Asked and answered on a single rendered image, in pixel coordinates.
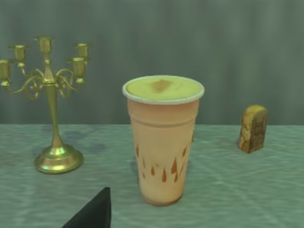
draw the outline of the table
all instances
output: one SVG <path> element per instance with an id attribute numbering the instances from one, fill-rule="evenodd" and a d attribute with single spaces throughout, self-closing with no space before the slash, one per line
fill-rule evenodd
<path id="1" fill-rule="evenodd" d="M 59 228 L 111 187 L 112 228 L 304 228 L 304 126 L 268 126 L 265 147 L 237 146 L 240 126 L 197 125 L 183 198 L 140 196 L 129 125 L 61 125 L 85 163 L 61 175 L 34 169 L 50 125 L 0 125 L 0 224 Z"/>

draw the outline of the orange cup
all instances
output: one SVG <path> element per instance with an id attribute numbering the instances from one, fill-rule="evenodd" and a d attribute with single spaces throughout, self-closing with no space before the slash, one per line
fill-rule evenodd
<path id="1" fill-rule="evenodd" d="M 135 156 L 142 197 L 153 205 L 170 205 L 183 193 L 188 157 L 199 99 L 198 94 L 172 100 L 149 100 L 136 97 L 123 86 L 133 130 Z"/>

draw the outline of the brown teardrop mark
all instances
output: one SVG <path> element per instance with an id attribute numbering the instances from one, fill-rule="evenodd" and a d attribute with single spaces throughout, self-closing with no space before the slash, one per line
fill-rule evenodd
<path id="1" fill-rule="evenodd" d="M 162 182 L 166 182 L 167 181 L 167 174 L 166 174 L 166 170 L 163 169 L 163 172 L 162 172 Z"/>
<path id="2" fill-rule="evenodd" d="M 171 173 L 174 174 L 177 172 L 177 163 L 176 163 L 176 159 L 174 159 L 173 165 L 171 167 Z"/>
<path id="3" fill-rule="evenodd" d="M 180 174 L 182 172 L 182 170 L 184 169 L 185 163 L 182 164 L 181 169 L 180 169 Z"/>
<path id="4" fill-rule="evenodd" d="M 177 172 L 175 173 L 175 177 L 174 177 L 174 182 L 177 182 L 178 176 L 177 176 Z"/>
<path id="5" fill-rule="evenodd" d="M 155 171 L 154 171 L 154 167 L 151 167 L 151 175 L 154 176 L 155 175 Z"/>
<path id="6" fill-rule="evenodd" d="M 187 151 L 187 147 L 185 147 L 184 151 L 182 152 L 182 156 L 185 157 Z"/>
<path id="7" fill-rule="evenodd" d="M 138 148 L 138 145 L 136 145 L 136 157 L 139 157 L 139 148 Z"/>

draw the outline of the cup bottom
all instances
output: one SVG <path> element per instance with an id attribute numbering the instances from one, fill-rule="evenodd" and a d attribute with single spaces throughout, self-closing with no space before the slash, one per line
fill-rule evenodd
<path id="1" fill-rule="evenodd" d="M 169 201 L 169 202 L 155 202 L 153 200 L 150 200 L 150 199 L 146 198 L 144 195 L 142 195 L 142 198 L 147 203 L 150 203 L 150 204 L 155 205 L 155 206 L 168 206 L 168 205 L 172 205 L 174 203 L 177 203 L 182 198 L 182 195 L 180 197 L 178 197 L 177 199 Z"/>

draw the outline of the cup rim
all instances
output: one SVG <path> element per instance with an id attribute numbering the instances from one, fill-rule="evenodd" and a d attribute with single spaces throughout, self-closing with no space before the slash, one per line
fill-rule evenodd
<path id="1" fill-rule="evenodd" d="M 182 98 L 182 99 L 152 100 L 152 99 L 146 99 L 146 98 L 142 98 L 142 97 L 138 97 L 138 96 L 132 95 L 126 89 L 127 86 L 128 86 L 128 84 L 131 83 L 131 82 L 134 82 L 134 81 L 137 81 L 137 80 L 141 80 L 141 79 L 147 78 L 147 77 L 157 77 L 157 76 L 180 77 L 180 78 L 183 78 L 183 79 L 186 79 L 186 80 L 198 83 L 200 85 L 200 87 L 201 87 L 201 90 L 200 90 L 199 93 L 197 93 L 197 94 L 195 94 L 193 96 Z M 200 83 L 200 82 L 198 82 L 198 81 L 196 81 L 194 79 L 187 78 L 187 77 L 173 76 L 173 75 L 153 75 L 153 76 L 137 77 L 137 78 L 134 78 L 132 80 L 127 81 L 123 85 L 122 91 L 123 91 L 123 95 L 126 96 L 128 99 L 133 100 L 133 101 L 137 101 L 139 103 L 144 103 L 144 104 L 149 104 L 149 105 L 155 105 L 155 104 L 156 105 L 174 105 L 174 104 L 175 105 L 180 105 L 180 104 L 185 104 L 185 103 L 189 103 L 189 102 L 192 102 L 192 101 L 200 99 L 204 95 L 204 93 L 205 93 L 205 87 L 202 85 L 202 83 Z"/>

